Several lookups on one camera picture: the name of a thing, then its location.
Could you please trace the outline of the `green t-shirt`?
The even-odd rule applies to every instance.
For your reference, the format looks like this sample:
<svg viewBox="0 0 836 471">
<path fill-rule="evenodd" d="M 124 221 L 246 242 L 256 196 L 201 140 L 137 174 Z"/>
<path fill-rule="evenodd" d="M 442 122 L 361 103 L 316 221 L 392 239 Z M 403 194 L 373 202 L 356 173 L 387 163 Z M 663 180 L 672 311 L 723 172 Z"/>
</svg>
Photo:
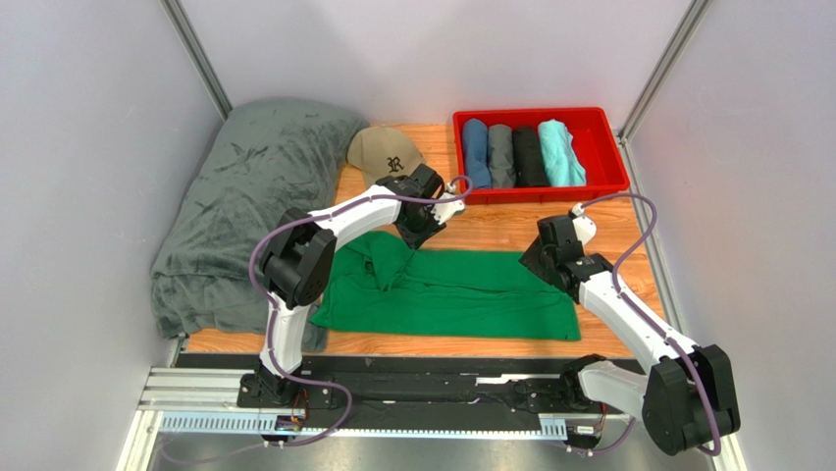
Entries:
<svg viewBox="0 0 836 471">
<path fill-rule="evenodd" d="M 513 251 L 413 250 L 370 232 L 339 249 L 313 324 L 342 332 L 578 341 L 574 302 Z"/>
</svg>

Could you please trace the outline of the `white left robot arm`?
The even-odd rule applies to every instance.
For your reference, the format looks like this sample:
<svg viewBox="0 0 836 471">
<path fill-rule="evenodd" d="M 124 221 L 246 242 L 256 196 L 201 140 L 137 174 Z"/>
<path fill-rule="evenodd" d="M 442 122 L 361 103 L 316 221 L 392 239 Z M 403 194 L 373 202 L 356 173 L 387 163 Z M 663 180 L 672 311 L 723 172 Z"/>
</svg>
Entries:
<svg viewBox="0 0 836 471">
<path fill-rule="evenodd" d="M 337 252 L 349 242 L 393 225 L 411 249 L 443 230 L 465 208 L 455 183 L 421 164 L 406 177 L 384 177 L 330 208 L 290 208 L 279 226 L 253 249 L 248 275 L 268 303 L 264 346 L 254 371 L 241 378 L 243 408 L 289 407 L 306 381 L 292 378 L 302 365 L 309 312 L 324 294 Z"/>
</svg>

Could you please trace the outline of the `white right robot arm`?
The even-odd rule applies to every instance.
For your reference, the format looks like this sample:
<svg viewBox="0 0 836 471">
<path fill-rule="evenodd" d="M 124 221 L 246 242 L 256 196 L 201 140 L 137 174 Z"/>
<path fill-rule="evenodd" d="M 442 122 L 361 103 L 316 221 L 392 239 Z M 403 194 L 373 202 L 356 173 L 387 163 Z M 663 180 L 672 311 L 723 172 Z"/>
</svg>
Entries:
<svg viewBox="0 0 836 471">
<path fill-rule="evenodd" d="M 588 217 L 548 217 L 537 229 L 520 263 L 601 319 L 642 368 L 634 373 L 598 354 L 574 360 L 560 373 L 564 403 L 577 410 L 612 406 L 642 423 L 668 455 L 717 445 L 738 432 L 740 411 L 724 350 L 700 346 L 673 329 L 623 286 L 608 260 L 586 253 L 596 231 Z"/>
</svg>

